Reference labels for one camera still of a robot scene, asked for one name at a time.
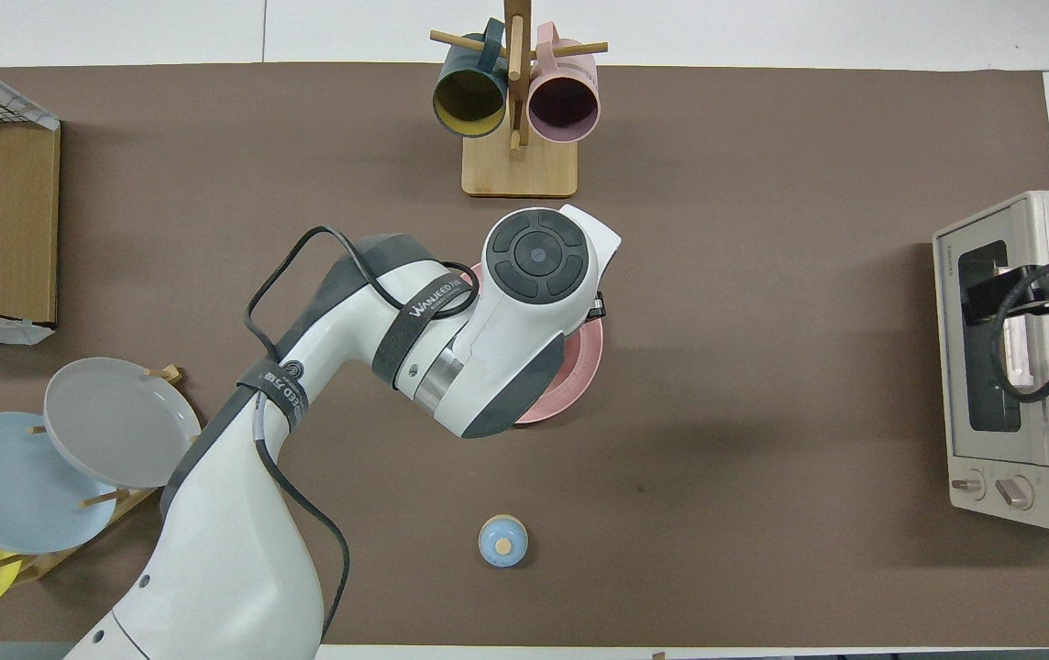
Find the pink speckled plate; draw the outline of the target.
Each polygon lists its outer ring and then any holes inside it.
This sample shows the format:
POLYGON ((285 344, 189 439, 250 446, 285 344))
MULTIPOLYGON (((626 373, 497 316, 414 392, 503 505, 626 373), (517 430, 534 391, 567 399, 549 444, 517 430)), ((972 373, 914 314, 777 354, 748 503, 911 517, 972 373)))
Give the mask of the pink speckled plate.
POLYGON ((536 424, 564 413, 588 391, 603 350, 601 319, 591 319, 572 335, 554 335, 491 395, 474 418, 474 426, 501 431, 508 424, 536 424), (512 422, 509 413, 516 414, 512 422))

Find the beige toaster oven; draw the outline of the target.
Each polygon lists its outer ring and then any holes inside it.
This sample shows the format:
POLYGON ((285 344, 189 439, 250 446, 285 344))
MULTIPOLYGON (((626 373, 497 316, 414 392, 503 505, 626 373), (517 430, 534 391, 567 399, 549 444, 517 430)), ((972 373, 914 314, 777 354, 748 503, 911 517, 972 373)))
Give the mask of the beige toaster oven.
POLYGON ((952 505, 1049 529, 1049 314, 1007 317, 1049 274, 1049 192, 1020 193, 933 238, 952 505), (999 269, 1037 269, 994 321, 967 326, 965 288, 999 269))

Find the wooden mug tree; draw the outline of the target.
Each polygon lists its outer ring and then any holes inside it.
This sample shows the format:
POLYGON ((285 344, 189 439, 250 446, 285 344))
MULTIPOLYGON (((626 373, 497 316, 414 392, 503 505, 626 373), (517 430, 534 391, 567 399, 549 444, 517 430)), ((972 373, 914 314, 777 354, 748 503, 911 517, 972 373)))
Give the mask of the wooden mug tree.
MULTIPOLYGON (((500 20, 506 29, 501 55, 507 59, 509 79, 506 116, 487 137, 459 137, 463 141, 461 189, 473 197, 568 199, 578 191, 580 141, 557 143, 542 139, 530 129, 527 118, 530 74, 536 63, 536 35, 542 24, 533 24, 532 0, 502 0, 502 4, 500 20)), ((446 31, 433 30, 431 39, 446 43, 449 49, 453 45, 471 50, 480 46, 467 35, 446 31)), ((591 54, 595 59, 608 49, 605 42, 580 42, 579 46, 558 49, 557 55, 591 54)), ((599 94, 601 118, 600 83, 599 94)))

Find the pink mug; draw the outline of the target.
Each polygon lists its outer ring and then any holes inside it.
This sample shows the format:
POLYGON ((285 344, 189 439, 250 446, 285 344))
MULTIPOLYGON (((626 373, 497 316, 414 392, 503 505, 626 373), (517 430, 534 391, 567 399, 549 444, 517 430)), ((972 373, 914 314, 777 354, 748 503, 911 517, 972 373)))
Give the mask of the pink mug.
POLYGON ((553 21, 538 26, 527 118, 530 129, 551 142, 578 142, 599 124, 599 72, 594 55, 557 55, 558 49, 579 44, 560 38, 553 21))

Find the dark teal mug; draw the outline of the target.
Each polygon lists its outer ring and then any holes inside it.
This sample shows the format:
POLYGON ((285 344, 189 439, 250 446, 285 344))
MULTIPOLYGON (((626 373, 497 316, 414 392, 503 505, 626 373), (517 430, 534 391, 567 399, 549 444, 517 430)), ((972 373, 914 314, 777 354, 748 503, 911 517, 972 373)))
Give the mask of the dark teal mug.
POLYGON ((467 38, 478 49, 457 45, 442 63, 434 87, 434 113, 445 129, 463 139, 487 137, 502 124, 508 94, 508 63, 501 55, 504 22, 491 17, 480 34, 467 38))

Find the small blue jar cork lid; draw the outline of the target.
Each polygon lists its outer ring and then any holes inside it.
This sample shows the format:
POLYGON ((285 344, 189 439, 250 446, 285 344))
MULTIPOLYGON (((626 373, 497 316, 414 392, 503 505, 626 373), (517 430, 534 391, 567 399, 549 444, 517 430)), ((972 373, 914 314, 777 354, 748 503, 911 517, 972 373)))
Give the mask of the small blue jar cork lid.
POLYGON ((516 567, 527 556, 527 527, 515 515, 493 515, 481 524, 477 547, 481 559, 490 567, 516 567))

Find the brown table mat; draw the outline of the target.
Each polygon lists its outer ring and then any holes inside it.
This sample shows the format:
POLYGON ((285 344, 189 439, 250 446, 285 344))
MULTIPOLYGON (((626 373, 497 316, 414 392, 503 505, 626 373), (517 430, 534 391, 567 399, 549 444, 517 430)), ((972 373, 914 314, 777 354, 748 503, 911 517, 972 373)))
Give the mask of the brown table mat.
MULTIPOLYGON (((60 326, 175 363, 205 418, 260 356, 249 297, 311 226, 473 263, 519 206, 461 191, 436 64, 9 68, 62 122, 60 326)), ((568 412, 483 440, 345 365, 282 449, 343 529, 348 644, 1049 646, 1049 531, 948 497, 932 237, 1049 189, 1026 71, 605 67, 575 204, 621 235, 568 412), (524 523, 524 560, 481 524, 524 523)))

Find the light blue plate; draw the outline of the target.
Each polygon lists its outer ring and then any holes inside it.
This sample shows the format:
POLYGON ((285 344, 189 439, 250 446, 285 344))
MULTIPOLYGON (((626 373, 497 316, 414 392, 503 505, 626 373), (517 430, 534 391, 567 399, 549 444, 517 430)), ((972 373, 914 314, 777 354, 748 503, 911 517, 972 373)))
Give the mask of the light blue plate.
POLYGON ((116 501, 101 483, 60 455, 46 432, 33 434, 41 416, 0 412, 0 550, 19 555, 56 553, 89 542, 114 517, 116 501))

